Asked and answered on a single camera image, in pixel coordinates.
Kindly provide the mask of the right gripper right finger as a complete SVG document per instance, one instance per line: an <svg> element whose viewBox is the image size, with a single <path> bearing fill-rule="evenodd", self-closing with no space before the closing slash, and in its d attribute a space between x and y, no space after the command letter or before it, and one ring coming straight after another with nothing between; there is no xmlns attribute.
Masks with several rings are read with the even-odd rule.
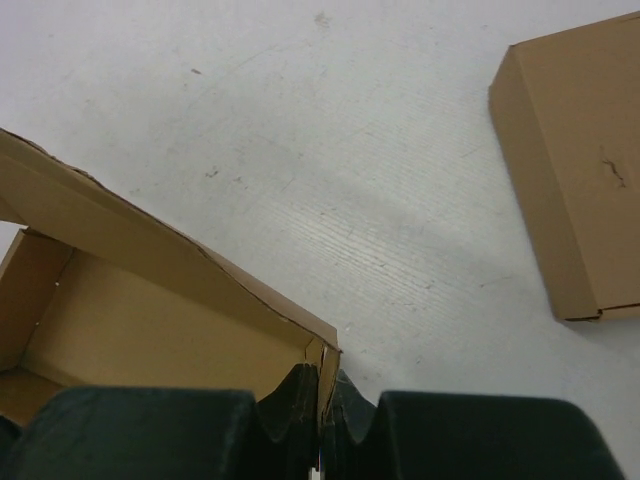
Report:
<svg viewBox="0 0 640 480"><path fill-rule="evenodd" d="M570 402L385 391L371 404L339 372L322 439L325 479L621 479Z"/></svg>

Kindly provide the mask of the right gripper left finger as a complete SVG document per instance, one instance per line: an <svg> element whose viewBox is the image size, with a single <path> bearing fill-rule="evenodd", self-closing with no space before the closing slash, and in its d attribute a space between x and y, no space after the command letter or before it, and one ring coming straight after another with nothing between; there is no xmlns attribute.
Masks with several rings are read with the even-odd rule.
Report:
<svg viewBox="0 0 640 480"><path fill-rule="evenodd" d="M306 479L317 464L318 374L295 365L245 390L83 386L26 426L1 423L4 479Z"/></svg>

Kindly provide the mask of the brown paper box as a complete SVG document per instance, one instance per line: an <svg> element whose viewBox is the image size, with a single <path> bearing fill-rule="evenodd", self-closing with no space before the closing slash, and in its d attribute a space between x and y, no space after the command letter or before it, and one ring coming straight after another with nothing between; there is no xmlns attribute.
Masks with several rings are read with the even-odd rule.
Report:
<svg viewBox="0 0 640 480"><path fill-rule="evenodd" d="M1 412L18 424L63 388L271 394L312 366L325 414L336 330L219 254L14 133L1 135Z"/></svg>

